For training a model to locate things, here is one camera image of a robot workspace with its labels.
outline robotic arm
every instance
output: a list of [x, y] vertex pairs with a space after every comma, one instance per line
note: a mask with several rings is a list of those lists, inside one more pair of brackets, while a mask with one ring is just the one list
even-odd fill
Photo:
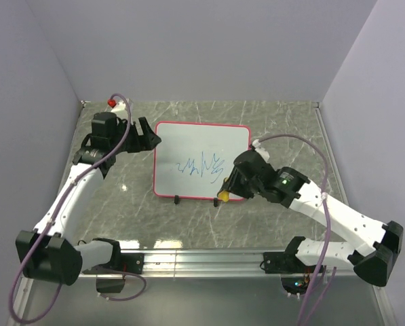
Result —
[[23, 269], [26, 277], [72, 285], [81, 271], [94, 266], [100, 265], [104, 268], [121, 270], [121, 249], [118, 241], [95, 238], [88, 244], [73, 247], [68, 239], [73, 237], [79, 218], [83, 215], [92, 194], [102, 185], [110, 168], [116, 162], [116, 155], [112, 155], [98, 168], [91, 170], [78, 183], [75, 182], [75, 178], [111, 153], [123, 138], [129, 123], [129, 133], [116, 154], [151, 151], [161, 142], [161, 139], [149, 127], [145, 117], [138, 119], [142, 129], [142, 135], [139, 135], [135, 123], [121, 118], [127, 115], [123, 103], [115, 106], [112, 112], [101, 112], [94, 115], [92, 133], [86, 136], [81, 148], [75, 154], [68, 179], [52, 207], [32, 231], [19, 233], [16, 248], [20, 261], [22, 261], [39, 235], [46, 230], [50, 216], [55, 211], [65, 190], [70, 184], [74, 185], [52, 227]]
[[[321, 189], [305, 175], [290, 167], [275, 170], [268, 159], [269, 154], [259, 146], [240, 154], [223, 182], [219, 199], [228, 201], [230, 193], [243, 198], [258, 194], [326, 226], [322, 196], [327, 196], [332, 231], [345, 242], [330, 242], [323, 264], [352, 269], [364, 281], [384, 287], [401, 251], [403, 227], [394, 221], [388, 224], [376, 221], [329, 195], [322, 195]], [[280, 259], [265, 260], [265, 270], [295, 272], [314, 266], [322, 248], [323, 242], [296, 236]]]

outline blue marker drawing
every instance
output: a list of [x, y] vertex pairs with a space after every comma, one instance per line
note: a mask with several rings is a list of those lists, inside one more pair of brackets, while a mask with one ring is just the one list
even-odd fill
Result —
[[178, 171], [188, 173], [189, 175], [199, 175], [203, 177], [204, 172], [208, 171], [211, 175], [215, 176], [215, 179], [210, 183], [215, 183], [223, 172], [223, 167], [221, 167], [223, 163], [225, 163], [225, 160], [221, 160], [220, 157], [217, 158], [215, 153], [211, 157], [210, 163], [208, 163], [202, 151], [200, 164], [195, 158], [189, 158], [186, 164], [176, 163], [176, 165]]

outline marble table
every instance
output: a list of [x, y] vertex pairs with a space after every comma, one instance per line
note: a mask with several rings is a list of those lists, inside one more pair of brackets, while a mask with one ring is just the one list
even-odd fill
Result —
[[[70, 158], [90, 132], [92, 116], [105, 103], [86, 103], [73, 139]], [[293, 133], [314, 142], [328, 155], [317, 114], [311, 102], [207, 101], [135, 103], [134, 119], [145, 116], [154, 129], [159, 121], [242, 124], [252, 138]], [[308, 145], [295, 139], [265, 143], [270, 163], [291, 166], [319, 183], [322, 161]], [[327, 192], [341, 200], [332, 166]], [[121, 153], [102, 187], [79, 222], [72, 239], [94, 237], [121, 241], [123, 248], [251, 248], [285, 247], [293, 236], [321, 240], [325, 228], [314, 220], [256, 197], [214, 207], [208, 200], [159, 198], [153, 193], [153, 152]]]

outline white wall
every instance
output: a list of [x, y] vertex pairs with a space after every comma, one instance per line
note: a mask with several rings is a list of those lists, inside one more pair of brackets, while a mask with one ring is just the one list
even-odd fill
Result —
[[0, 325], [18, 261], [15, 238], [56, 196], [79, 103], [21, 0], [0, 0]]
[[[405, 232], [405, 0], [377, 1], [322, 112], [351, 205]], [[405, 325], [405, 233], [387, 292]]]
[[320, 101], [375, 2], [28, 0], [90, 101]]

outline red border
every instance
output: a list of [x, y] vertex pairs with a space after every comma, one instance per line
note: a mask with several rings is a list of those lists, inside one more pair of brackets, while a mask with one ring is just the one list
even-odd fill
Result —
[[[160, 124], [196, 124], [198, 126], [218, 126], [218, 127], [239, 127], [239, 128], [246, 128], [249, 131], [249, 144], [250, 144], [250, 128], [248, 126], [242, 126], [239, 124], [201, 124], [199, 122], [187, 122], [187, 121], [158, 121], [158, 123], [155, 125], [155, 134], [157, 134], [157, 128]], [[158, 197], [162, 198], [173, 198], [174, 195], [159, 195], [157, 192], [155, 192], [155, 159], [157, 158], [157, 148], [154, 149], [154, 181], [153, 181], [153, 191], [154, 194]], [[202, 199], [202, 200], [213, 200], [213, 198], [209, 197], [193, 197], [193, 196], [180, 196], [180, 198], [184, 199]], [[242, 199], [230, 199], [232, 202], [240, 202], [244, 200]]]

